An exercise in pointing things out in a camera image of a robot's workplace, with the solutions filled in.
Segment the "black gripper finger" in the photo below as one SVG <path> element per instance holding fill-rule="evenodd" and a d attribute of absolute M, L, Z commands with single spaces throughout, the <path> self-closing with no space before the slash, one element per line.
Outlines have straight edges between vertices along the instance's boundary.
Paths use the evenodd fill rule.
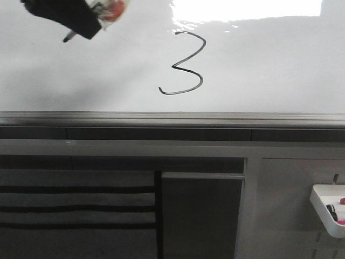
<path fill-rule="evenodd" d="M 101 29 L 96 14 L 85 0 L 23 0 L 21 2 L 30 14 L 64 25 L 87 39 L 92 39 Z"/>

